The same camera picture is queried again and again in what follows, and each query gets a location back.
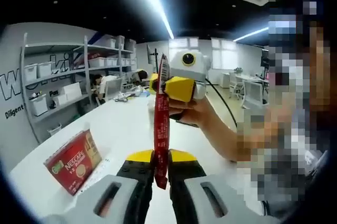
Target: person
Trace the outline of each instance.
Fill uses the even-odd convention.
[[[330,51],[326,47],[328,36],[317,18],[310,16],[307,22],[304,19],[301,34],[294,30],[286,34],[282,30],[288,37],[284,39],[287,46],[293,38],[293,47],[297,49],[294,54],[277,54],[275,51],[279,47],[286,47],[280,42],[282,32],[272,33],[278,35],[274,41],[270,35],[270,99],[273,97],[275,102],[266,109],[259,133],[245,133],[239,126],[237,132],[231,130],[216,114],[207,97],[189,103],[170,100],[170,115],[181,113],[181,122],[198,125],[219,155],[248,163],[251,180],[257,182],[258,198],[267,203],[267,214],[284,220],[291,218],[294,209],[302,209],[300,213],[305,215],[304,206],[306,209],[322,206],[322,199],[312,202],[312,195],[322,197],[315,185],[332,175],[323,172],[333,156],[330,137],[336,105],[330,91],[333,72]],[[291,59],[295,61],[294,66],[287,63]],[[327,191],[329,184],[319,190]],[[335,195],[335,192],[328,193],[332,198]]]
[[[98,98],[100,104],[105,103],[105,86],[106,82],[110,80],[116,79],[116,76],[113,75],[107,75],[107,76],[102,76],[100,74],[94,75],[93,76],[93,98],[96,99]]]

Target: gray gripper base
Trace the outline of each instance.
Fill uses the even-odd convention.
[[[245,204],[243,195],[237,194],[235,189],[228,186],[222,175],[190,178],[185,180],[185,184],[195,206],[198,224],[279,223],[277,219],[271,216],[259,216],[249,209]],[[209,188],[220,207],[227,209],[227,214],[222,217],[216,216],[203,187]]]
[[[127,204],[137,185],[137,180],[108,175],[78,196],[76,206],[63,215],[50,215],[42,220],[47,224],[123,224]],[[111,186],[118,187],[112,204],[104,218],[94,209],[105,198]]]

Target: red box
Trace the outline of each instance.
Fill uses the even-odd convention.
[[[102,160],[90,130],[64,144],[44,165],[53,177],[74,195]]]

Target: human hand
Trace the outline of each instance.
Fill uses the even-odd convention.
[[[179,121],[201,127],[215,113],[206,97],[189,103],[170,99],[170,115],[182,113]]]

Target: floor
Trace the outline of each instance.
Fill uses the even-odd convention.
[[[238,100],[235,97],[229,98],[229,89],[223,89],[219,85],[216,85],[215,88],[219,91],[220,95],[226,101],[227,105],[231,109],[236,120],[239,120],[242,117],[243,109],[241,108],[242,100]],[[211,86],[207,86],[207,97],[210,103],[213,105],[216,113],[222,119],[222,121],[232,130],[236,130],[233,119],[226,107],[222,102],[218,94]]]

